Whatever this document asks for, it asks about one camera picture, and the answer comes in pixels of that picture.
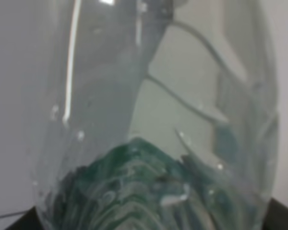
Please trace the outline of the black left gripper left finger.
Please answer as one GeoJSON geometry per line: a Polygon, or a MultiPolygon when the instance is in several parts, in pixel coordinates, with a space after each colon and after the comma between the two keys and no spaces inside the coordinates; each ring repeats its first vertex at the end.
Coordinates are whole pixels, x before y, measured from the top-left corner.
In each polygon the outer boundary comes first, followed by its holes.
{"type": "Polygon", "coordinates": [[[28,210],[19,220],[6,228],[6,230],[41,230],[41,223],[36,208],[28,210]]]}

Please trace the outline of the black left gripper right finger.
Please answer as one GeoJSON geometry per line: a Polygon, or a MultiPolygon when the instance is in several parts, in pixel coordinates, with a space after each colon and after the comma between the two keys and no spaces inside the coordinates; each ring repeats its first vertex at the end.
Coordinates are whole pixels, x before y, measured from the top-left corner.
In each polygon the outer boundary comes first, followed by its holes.
{"type": "Polygon", "coordinates": [[[262,226],[263,230],[288,230],[288,207],[271,199],[262,226]]]}

